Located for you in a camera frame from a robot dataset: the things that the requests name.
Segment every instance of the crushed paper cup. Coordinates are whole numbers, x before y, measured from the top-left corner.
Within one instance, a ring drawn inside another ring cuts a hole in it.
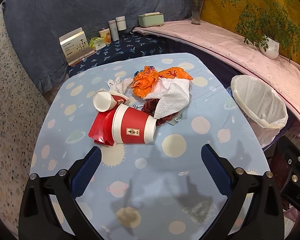
[[[106,112],[120,104],[127,103],[129,98],[114,91],[99,90],[94,94],[92,101],[99,112]]]
[[[94,139],[95,143],[113,146],[112,122],[116,109],[106,112],[99,112],[95,118],[88,136]]]
[[[114,114],[112,137],[116,143],[153,142],[156,121],[149,114],[121,104]]]

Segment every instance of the trash can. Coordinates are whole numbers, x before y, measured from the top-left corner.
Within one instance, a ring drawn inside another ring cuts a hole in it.
[[[270,144],[288,120],[287,108],[277,92],[262,80],[247,75],[234,76],[231,90],[261,147]]]

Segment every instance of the light blue tablecloth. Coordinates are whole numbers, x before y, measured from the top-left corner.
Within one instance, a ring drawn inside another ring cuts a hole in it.
[[[105,240],[197,240],[226,201],[201,160],[201,147],[210,143],[219,156],[249,173],[263,174],[269,167],[234,100],[191,54],[106,64],[67,80],[43,123],[30,173],[51,176],[83,158],[96,145],[88,137],[97,114],[94,92],[107,89],[108,79],[133,77],[145,65],[157,70],[180,66],[194,78],[183,119],[158,127],[149,145],[99,146],[102,163],[76,201]],[[126,95],[131,104],[143,104],[130,89]],[[251,195],[233,230],[241,225],[250,200]],[[52,201],[63,228],[71,232],[54,196]]]

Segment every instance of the pink tablecloth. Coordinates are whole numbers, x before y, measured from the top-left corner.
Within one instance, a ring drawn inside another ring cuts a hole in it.
[[[290,111],[300,120],[300,65],[279,56],[269,59],[244,38],[221,27],[190,20],[165,22],[162,26],[135,28],[134,31],[179,41],[207,52],[240,72],[260,78],[272,86]]]

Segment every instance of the white flower pot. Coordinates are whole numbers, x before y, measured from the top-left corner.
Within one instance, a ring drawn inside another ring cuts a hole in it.
[[[270,59],[275,59],[276,57],[279,56],[279,47],[280,43],[272,40],[271,38],[268,37],[268,41],[266,42],[268,44],[268,49],[266,51],[263,49],[263,47],[259,46],[259,49],[263,55]]]

